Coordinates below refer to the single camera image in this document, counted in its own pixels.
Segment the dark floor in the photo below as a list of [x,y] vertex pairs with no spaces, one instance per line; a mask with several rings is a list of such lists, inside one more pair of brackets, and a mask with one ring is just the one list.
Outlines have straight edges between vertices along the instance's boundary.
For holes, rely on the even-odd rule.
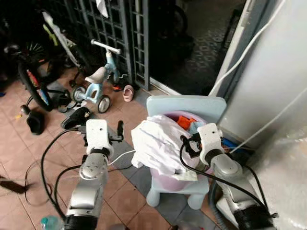
[[152,77],[181,94],[207,95],[214,85],[238,23],[239,17],[236,17],[227,42],[221,49],[233,10],[243,6],[244,2],[245,0],[188,1],[187,33],[194,39],[193,51],[171,73],[155,74]]

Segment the water bottle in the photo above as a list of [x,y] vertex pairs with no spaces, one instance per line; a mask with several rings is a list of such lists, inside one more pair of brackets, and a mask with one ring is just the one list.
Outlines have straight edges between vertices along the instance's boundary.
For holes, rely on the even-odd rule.
[[40,221],[42,230],[63,230],[64,222],[59,217],[47,216]]

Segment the laundry basket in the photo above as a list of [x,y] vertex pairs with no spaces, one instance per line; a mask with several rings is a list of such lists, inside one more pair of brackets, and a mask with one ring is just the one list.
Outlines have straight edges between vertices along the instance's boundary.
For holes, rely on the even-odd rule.
[[[194,115],[192,113],[189,112],[184,112],[184,111],[173,111],[167,114],[164,114],[165,116],[171,118],[174,121],[177,121],[179,119],[180,116],[184,116],[188,119],[193,118],[194,120],[198,121],[198,122],[203,122],[203,124],[205,125],[207,122],[202,119],[201,117]],[[195,163],[194,165],[191,164],[191,167],[196,167],[198,164]],[[187,186],[190,181],[179,181],[173,177],[170,176],[165,176],[165,175],[160,175],[158,170],[151,168],[150,169],[150,173],[153,177],[153,179],[155,179],[156,182],[159,182],[161,184],[161,186],[168,190],[168,191],[179,191],[182,190],[185,186]]]

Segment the chair leg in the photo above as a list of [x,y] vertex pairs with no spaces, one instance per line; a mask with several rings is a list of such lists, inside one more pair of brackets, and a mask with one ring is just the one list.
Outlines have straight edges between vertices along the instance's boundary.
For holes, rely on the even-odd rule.
[[206,195],[193,194],[188,198],[188,205],[194,210],[199,210]]
[[153,188],[150,188],[149,193],[146,197],[147,204],[151,207],[158,206],[160,202],[160,193],[155,191]]

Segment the hose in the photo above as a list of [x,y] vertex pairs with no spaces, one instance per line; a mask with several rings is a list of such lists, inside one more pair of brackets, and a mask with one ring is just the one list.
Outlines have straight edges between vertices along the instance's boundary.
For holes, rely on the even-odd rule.
[[216,189],[218,188],[218,184],[216,182],[216,180],[213,180],[211,185],[210,185],[210,189],[208,192],[208,202],[209,202],[209,207],[211,208],[214,216],[215,216],[215,220],[218,224],[218,226],[220,227],[221,230],[228,230],[228,227],[226,226],[226,224],[223,221],[223,215],[221,214],[221,212],[217,209],[216,205],[215,205],[215,192]]

